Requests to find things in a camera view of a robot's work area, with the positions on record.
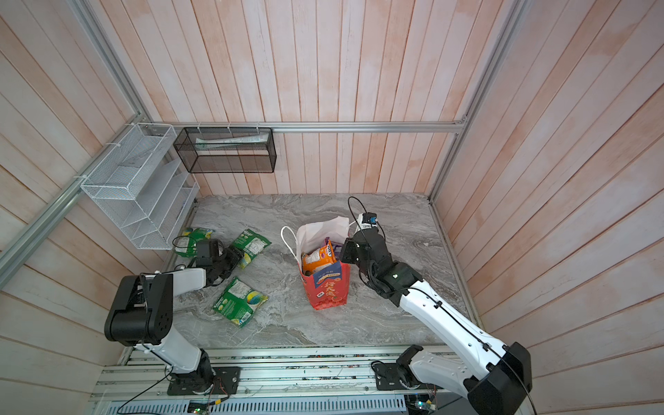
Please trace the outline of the green candy bag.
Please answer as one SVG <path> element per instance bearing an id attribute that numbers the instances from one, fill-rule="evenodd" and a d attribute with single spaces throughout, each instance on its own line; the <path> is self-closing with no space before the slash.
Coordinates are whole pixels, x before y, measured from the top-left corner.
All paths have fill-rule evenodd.
<path id="1" fill-rule="evenodd" d="M 234 278 L 218 298 L 212 310 L 242 328 L 252 320 L 257 309 L 268 299 L 268 295 L 258 292 L 240 279 Z"/>
<path id="2" fill-rule="evenodd" d="M 240 269 L 245 269 L 253 260 L 271 245 L 270 240 L 263 235 L 245 229 L 231 244 L 240 251 Z"/>
<path id="3" fill-rule="evenodd" d="M 214 230 L 209 228 L 186 228 L 172 240 L 176 255 L 183 258 L 194 258 L 197 255 L 197 244 L 201 240 L 209 240 Z"/>

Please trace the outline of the orange candy bag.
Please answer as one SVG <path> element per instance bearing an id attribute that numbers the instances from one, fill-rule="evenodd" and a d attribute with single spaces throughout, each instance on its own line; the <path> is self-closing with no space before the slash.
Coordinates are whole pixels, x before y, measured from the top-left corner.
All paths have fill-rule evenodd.
<path id="1" fill-rule="evenodd" d="M 335 264 L 335 262 L 334 247 L 329 240 L 326 240 L 320 248 L 303 255 L 302 272 L 305 276 L 311 276 L 323 270 L 323 268 Z"/>

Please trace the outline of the red paper bag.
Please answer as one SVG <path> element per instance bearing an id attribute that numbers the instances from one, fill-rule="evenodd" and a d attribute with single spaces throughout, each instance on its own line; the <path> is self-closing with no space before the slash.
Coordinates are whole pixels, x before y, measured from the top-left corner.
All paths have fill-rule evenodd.
<path id="1" fill-rule="evenodd" d="M 293 238 L 293 243 L 287 244 L 286 247 L 297 261 L 304 290 L 311 306 L 317 311 L 347 304 L 350 265 L 337 260 L 335 264 L 311 276 L 305 276 L 302 272 L 302 257 L 320 248 L 326 238 L 343 243 L 349 236 L 349 227 L 349 219 L 338 216 L 329 221 L 305 224 L 297 231 L 293 231 L 289 226 L 281 228 L 280 236 L 283 242 L 287 242 L 288 235 Z"/>

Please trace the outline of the purple candy bag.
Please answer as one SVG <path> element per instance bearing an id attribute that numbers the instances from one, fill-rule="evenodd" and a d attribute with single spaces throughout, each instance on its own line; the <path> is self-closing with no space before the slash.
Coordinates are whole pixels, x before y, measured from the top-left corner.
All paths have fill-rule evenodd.
<path id="1" fill-rule="evenodd" d="M 335 242 L 330 238 L 326 238 L 325 243 L 331 246 L 335 259 L 339 260 L 341 258 L 343 244 L 340 242 Z"/>

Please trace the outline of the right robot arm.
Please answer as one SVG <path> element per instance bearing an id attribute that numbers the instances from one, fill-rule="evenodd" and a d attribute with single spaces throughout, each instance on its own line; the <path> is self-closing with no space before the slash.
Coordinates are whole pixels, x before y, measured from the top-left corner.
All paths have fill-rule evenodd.
<path id="1" fill-rule="evenodd" d="M 377 229 L 347 238 L 341 261 L 357 266 L 370 289 L 415 316 L 458 357 L 412 345 L 377 375 L 405 388 L 442 387 L 467 399 L 478 414 L 515 414 L 528 399 L 533 384 L 527 349 L 518 342 L 506 345 L 455 310 L 420 273 L 393 259 Z"/>

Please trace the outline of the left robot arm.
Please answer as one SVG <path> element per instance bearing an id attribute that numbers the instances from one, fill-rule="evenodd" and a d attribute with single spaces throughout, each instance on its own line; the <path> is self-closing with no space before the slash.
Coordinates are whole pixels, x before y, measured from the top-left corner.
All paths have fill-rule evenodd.
<path id="1" fill-rule="evenodd" d="M 215 377 L 209 355 L 174 327 L 174 298 L 225 281 L 243 257 L 237 247 L 205 239 L 197 242 L 187 266 L 122 278 L 105 320 L 105 337 L 157 356 L 178 394 L 208 392 Z"/>

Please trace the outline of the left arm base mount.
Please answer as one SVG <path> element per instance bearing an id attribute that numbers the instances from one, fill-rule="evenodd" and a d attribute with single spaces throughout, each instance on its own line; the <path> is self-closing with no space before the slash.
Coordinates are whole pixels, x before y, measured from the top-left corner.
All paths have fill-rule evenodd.
<path id="1" fill-rule="evenodd" d="M 237 393 L 240 381 L 240 367 L 213 367 L 192 373 L 171 375 L 167 389 L 168 396 Z"/>

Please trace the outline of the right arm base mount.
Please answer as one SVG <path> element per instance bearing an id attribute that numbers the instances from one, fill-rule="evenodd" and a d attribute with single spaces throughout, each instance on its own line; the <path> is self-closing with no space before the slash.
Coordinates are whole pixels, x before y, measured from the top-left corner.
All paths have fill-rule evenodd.
<path id="1" fill-rule="evenodd" d="M 440 385 L 418 380 L 409 365 L 419 352 L 427 352 L 420 345 L 412 345 L 393 363 L 372 361 L 370 368 L 375 374 L 375 385 L 379 391 L 424 390 L 441 388 Z"/>

